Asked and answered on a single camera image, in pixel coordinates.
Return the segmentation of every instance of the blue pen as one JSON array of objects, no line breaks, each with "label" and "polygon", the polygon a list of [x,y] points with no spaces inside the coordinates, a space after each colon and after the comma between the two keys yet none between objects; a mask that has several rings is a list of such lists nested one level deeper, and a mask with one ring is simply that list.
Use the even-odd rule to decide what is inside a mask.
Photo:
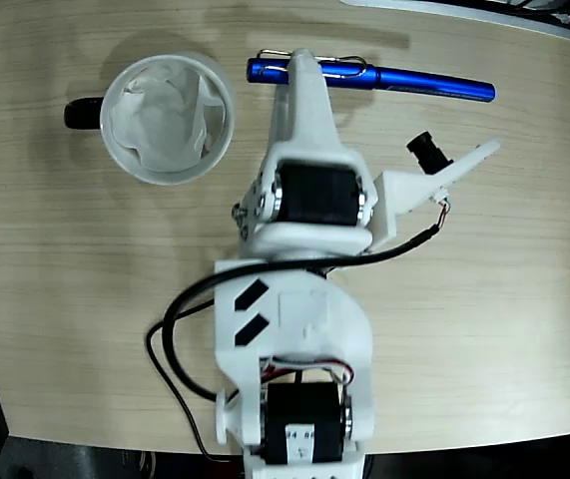
[{"label": "blue pen", "polygon": [[[355,59],[357,63],[340,61],[346,58]],[[318,57],[318,59],[322,74],[326,78],[326,84],[330,87],[419,93],[485,103],[495,99],[495,87],[490,83],[432,73],[376,67],[359,57],[331,60]],[[287,64],[288,60],[264,58],[259,54],[247,61],[247,80],[250,83],[287,84]]]}]

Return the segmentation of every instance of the pen clip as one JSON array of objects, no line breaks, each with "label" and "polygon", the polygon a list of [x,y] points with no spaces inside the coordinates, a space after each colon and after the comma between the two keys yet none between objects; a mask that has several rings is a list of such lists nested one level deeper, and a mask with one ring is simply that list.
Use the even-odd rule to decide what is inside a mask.
[{"label": "pen clip", "polygon": [[[258,54],[256,55],[256,58],[263,58],[264,55],[273,55],[276,57],[289,57],[289,58],[291,58],[291,52],[285,52],[283,50],[270,50],[270,49],[260,50],[258,52]],[[360,75],[362,75],[366,71],[366,67],[368,66],[368,64],[366,63],[366,60],[364,60],[362,57],[358,57],[357,55],[347,55],[345,57],[318,57],[318,56],[316,56],[315,59],[318,60],[319,62],[325,62],[325,63],[353,62],[353,63],[359,63],[360,64],[360,69],[357,73],[353,73],[350,75],[338,75],[335,73],[322,73],[322,75],[326,78],[343,79],[343,78],[359,77]],[[276,67],[276,66],[271,66],[271,65],[261,67],[261,72],[263,70],[276,70],[278,72],[288,73],[287,69],[284,67]]]}]

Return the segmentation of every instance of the tissue paper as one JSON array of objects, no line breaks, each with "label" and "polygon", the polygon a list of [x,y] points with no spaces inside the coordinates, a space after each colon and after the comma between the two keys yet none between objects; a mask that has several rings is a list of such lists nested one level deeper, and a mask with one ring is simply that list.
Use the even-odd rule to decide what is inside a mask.
[{"label": "tissue paper", "polygon": [[135,150],[144,168],[179,172],[195,166],[216,140],[225,108],[206,79],[176,62],[139,73],[110,115],[114,138]]}]

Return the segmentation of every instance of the white plastic part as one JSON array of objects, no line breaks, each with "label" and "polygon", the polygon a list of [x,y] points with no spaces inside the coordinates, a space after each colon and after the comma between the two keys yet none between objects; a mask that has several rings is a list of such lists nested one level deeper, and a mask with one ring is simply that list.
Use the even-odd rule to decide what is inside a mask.
[{"label": "white plastic part", "polygon": [[318,464],[288,464],[274,466],[266,464],[258,455],[245,451],[245,477],[247,479],[361,479],[364,468],[364,453],[359,447],[345,450],[340,462]]},{"label": "white plastic part", "polygon": [[[276,255],[294,257],[297,251],[312,251],[311,255],[358,254],[370,243],[363,245],[369,233],[365,229],[377,193],[366,162],[355,150],[345,147],[339,140],[333,121],[326,81],[320,65],[309,50],[296,50],[288,62],[289,85],[278,85],[274,101],[270,144],[258,178],[242,201],[247,212],[241,239],[241,257],[271,259]],[[342,167],[355,172],[364,193],[361,219],[355,227],[326,230],[318,225],[304,225],[300,229],[282,229],[269,232],[274,226],[274,206],[277,202],[276,173],[283,162],[306,165]],[[314,250],[309,238],[323,239]]]},{"label": "white plastic part", "polygon": [[252,249],[243,249],[242,256],[312,258],[326,256],[327,250],[353,256],[365,250],[371,240],[372,234],[365,228],[270,223],[256,227]]},{"label": "white plastic part", "polygon": [[441,202],[448,196],[447,188],[477,165],[499,150],[497,140],[477,147],[435,175],[404,172],[383,172],[375,179],[379,202],[368,224],[373,240],[371,249],[377,249],[397,234],[396,217],[411,212],[431,198]]},{"label": "white plastic part", "polygon": [[[252,262],[217,261],[216,271]],[[267,291],[247,310],[236,310],[236,299],[257,279]],[[214,298],[216,362],[239,391],[229,403],[217,401],[219,442],[224,427],[243,446],[261,443],[260,360],[271,356],[298,361],[334,357],[349,364],[354,372],[345,388],[351,398],[350,439],[372,435],[371,328],[348,294],[317,274],[280,271],[225,282],[216,286]],[[268,325],[248,344],[236,346],[237,333],[258,314]]]}]

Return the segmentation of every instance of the floor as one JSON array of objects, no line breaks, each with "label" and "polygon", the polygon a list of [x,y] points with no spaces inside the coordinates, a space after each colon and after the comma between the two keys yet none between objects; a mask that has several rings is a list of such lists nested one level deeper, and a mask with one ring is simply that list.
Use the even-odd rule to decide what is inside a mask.
[{"label": "floor", "polygon": [[[10,437],[0,479],[240,479],[241,463]],[[491,447],[369,456],[365,479],[569,478],[570,436]]]}]

